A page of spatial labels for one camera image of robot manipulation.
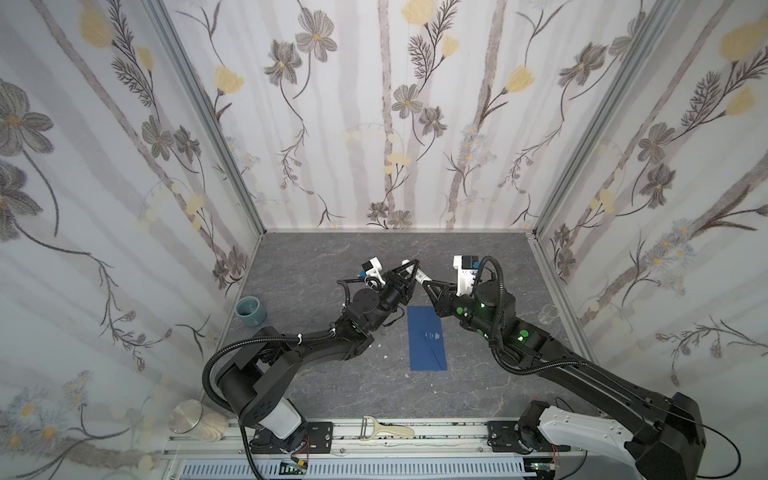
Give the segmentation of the white glue stick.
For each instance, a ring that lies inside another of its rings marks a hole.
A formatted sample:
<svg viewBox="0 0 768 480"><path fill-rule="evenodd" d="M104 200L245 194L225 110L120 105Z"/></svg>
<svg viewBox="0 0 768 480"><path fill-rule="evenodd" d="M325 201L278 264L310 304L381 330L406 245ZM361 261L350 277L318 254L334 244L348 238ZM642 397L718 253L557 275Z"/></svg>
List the white glue stick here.
<svg viewBox="0 0 768 480"><path fill-rule="evenodd" d="M425 281L431 281L431 278L426 275L423 270L416 264L410 265L406 268L406 271L411 275L416 282L423 285Z"/></svg>

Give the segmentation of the dark blue envelope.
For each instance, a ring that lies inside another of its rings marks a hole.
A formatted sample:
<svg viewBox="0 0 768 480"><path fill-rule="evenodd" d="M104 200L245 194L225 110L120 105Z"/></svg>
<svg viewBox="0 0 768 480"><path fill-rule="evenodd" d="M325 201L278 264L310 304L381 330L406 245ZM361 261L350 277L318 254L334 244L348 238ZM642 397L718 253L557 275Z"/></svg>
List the dark blue envelope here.
<svg viewBox="0 0 768 480"><path fill-rule="evenodd" d="M406 310L412 371L446 371L447 358L441 319L428 306Z"/></svg>

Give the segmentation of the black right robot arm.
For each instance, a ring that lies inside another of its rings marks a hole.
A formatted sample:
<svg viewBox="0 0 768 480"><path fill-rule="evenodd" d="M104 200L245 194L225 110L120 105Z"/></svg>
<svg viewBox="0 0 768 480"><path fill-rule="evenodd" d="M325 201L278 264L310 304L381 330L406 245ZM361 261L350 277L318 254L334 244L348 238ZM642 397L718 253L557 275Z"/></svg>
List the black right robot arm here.
<svg viewBox="0 0 768 480"><path fill-rule="evenodd" d="M698 404L624 380L564 346L547 331L516 317L515 298L496 280L467 294L454 284L422 284L436 314L452 316L480 333L496 363L517 376L547 379L601 411L570 413L545 401L531 402L512 436L517 453L569 446L622 461L645 479L693 479L706 447Z"/></svg>

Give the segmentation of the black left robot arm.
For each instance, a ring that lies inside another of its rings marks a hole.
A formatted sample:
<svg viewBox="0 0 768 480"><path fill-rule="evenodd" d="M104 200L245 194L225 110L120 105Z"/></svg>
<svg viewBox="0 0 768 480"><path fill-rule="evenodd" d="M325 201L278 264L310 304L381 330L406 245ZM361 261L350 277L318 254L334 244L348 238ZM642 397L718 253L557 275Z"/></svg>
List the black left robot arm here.
<svg viewBox="0 0 768 480"><path fill-rule="evenodd" d="M345 300L339 318L325 331L282 334L264 327L211 356L203 388L217 405L246 428L262 427L286 440L306 428L306 420L285 393L294 377L315 363L362 355L398 307L411 300L419 261L414 259L375 276L377 287L361 278L340 280Z"/></svg>

